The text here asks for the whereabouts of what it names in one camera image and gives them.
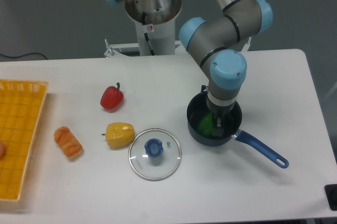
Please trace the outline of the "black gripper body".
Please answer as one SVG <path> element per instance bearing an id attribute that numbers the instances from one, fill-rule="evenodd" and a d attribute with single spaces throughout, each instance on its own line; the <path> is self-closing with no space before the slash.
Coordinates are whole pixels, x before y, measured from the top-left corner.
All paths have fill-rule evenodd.
<path id="1" fill-rule="evenodd" d="M 229 100 L 221 100 L 213 95 L 207 95 L 206 96 L 206 105 L 208 109 L 218 115 L 229 113 L 236 102 L 236 96 Z"/>

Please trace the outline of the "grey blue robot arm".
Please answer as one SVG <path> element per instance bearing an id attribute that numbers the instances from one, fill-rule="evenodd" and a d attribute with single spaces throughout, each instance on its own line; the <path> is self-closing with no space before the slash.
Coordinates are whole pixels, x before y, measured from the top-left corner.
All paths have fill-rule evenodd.
<path id="1" fill-rule="evenodd" d="M 217 0 L 222 17 L 208 23 L 200 17 L 175 30 L 182 0 L 106 0 L 123 2 L 136 27 L 140 54 L 170 55 L 178 38 L 207 76 L 206 105 L 212 112 L 211 135 L 231 135 L 228 113 L 246 77 L 246 61 L 231 46 L 269 28 L 273 12 L 265 0 Z"/>

